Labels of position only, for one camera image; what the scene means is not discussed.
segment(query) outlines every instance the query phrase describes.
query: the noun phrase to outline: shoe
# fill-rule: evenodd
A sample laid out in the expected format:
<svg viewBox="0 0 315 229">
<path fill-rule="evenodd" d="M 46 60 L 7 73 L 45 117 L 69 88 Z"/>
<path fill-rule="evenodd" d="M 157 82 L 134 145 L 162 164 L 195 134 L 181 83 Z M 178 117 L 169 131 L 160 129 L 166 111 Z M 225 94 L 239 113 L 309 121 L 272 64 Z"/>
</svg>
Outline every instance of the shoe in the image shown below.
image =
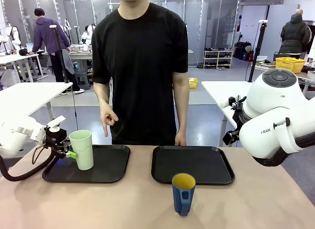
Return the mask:
<svg viewBox="0 0 315 229">
<path fill-rule="evenodd" d="M 81 93 L 84 93 L 84 90 L 83 90 L 83 89 L 80 89 L 80 90 L 78 90 L 78 91 L 73 91 L 73 93 L 74 93 L 75 95 L 81 94 Z"/>
</svg>

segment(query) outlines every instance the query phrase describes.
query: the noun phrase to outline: person in purple jacket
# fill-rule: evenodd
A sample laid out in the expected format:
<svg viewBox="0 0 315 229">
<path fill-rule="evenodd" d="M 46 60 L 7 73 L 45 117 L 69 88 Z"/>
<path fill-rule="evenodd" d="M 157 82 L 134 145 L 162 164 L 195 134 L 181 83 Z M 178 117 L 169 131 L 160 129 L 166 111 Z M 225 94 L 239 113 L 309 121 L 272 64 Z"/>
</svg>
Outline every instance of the person in purple jacket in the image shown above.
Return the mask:
<svg viewBox="0 0 315 229">
<path fill-rule="evenodd" d="M 45 17 L 45 11 L 41 8 L 36 8 L 34 10 L 34 14 L 37 18 L 36 20 L 36 26 L 34 29 L 34 46 L 32 48 L 32 51 L 29 52 L 29 54 L 34 54 L 36 53 L 42 43 L 46 45 L 47 53 L 50 56 L 50 60 L 52 63 L 52 67 L 54 70 L 54 75 L 56 77 L 56 82 L 64 82 L 63 78 L 63 68 L 61 65 L 60 58 L 57 54 L 57 45 L 55 41 L 55 36 L 53 30 L 49 27 L 50 25 L 56 25 L 58 34 L 59 34 L 59 41 L 60 41 L 60 46 L 61 49 L 63 50 L 63 57 L 66 63 L 66 59 L 68 59 L 67 52 L 70 52 L 70 43 L 65 35 L 65 33 L 62 31 L 59 23 L 53 19 L 46 18 Z M 73 83 L 72 85 L 72 90 L 74 94 L 80 94 L 83 93 L 84 90 L 80 89 L 77 80 L 75 79 L 74 76 L 74 70 L 72 67 L 72 64 L 70 66 L 66 65 L 66 72 L 67 72 L 67 77 L 70 82 Z"/>
</svg>

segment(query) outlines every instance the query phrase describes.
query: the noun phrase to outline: black t-shirt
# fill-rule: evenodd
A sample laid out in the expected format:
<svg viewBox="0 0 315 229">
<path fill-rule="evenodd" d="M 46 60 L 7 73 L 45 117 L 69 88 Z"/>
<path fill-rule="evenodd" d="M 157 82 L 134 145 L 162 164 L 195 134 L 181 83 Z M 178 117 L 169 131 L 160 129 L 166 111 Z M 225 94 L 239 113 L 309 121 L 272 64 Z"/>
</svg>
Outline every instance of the black t-shirt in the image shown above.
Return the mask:
<svg viewBox="0 0 315 229">
<path fill-rule="evenodd" d="M 93 81 L 113 78 L 113 111 L 119 121 L 112 139 L 158 145 L 175 138 L 172 73 L 188 71 L 187 29 L 174 12 L 150 3 L 135 20 L 118 10 L 92 36 Z"/>
</svg>

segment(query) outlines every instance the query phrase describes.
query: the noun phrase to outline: purple jacket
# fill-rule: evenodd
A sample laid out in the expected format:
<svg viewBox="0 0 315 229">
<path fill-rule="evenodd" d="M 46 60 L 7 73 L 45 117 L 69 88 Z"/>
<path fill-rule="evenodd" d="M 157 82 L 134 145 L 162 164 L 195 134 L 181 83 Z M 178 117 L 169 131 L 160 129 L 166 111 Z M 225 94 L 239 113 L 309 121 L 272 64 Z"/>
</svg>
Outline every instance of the purple jacket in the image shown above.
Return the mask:
<svg viewBox="0 0 315 229">
<path fill-rule="evenodd" d="M 34 47 L 32 49 L 34 52 L 37 52 L 40 49 L 43 42 L 46 45 L 48 54 L 57 51 L 54 32 L 52 28 L 49 28 L 50 25 L 57 26 L 61 48 L 64 49 L 70 46 L 65 33 L 57 21 L 46 17 L 40 17 L 37 19 L 34 29 Z"/>
</svg>

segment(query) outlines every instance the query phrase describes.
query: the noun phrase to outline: shoe rack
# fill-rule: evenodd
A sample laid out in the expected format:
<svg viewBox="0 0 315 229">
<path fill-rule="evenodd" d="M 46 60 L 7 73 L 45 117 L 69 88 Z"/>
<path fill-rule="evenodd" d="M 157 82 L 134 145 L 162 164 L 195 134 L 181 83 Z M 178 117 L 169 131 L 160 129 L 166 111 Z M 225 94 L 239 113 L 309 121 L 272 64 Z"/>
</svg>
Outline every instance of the shoe rack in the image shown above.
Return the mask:
<svg viewBox="0 0 315 229">
<path fill-rule="evenodd" d="M 232 57 L 233 57 L 233 50 L 203 51 L 203 67 L 204 68 L 219 68 L 222 66 L 223 67 L 228 66 L 229 68 L 231 68 Z"/>
</svg>

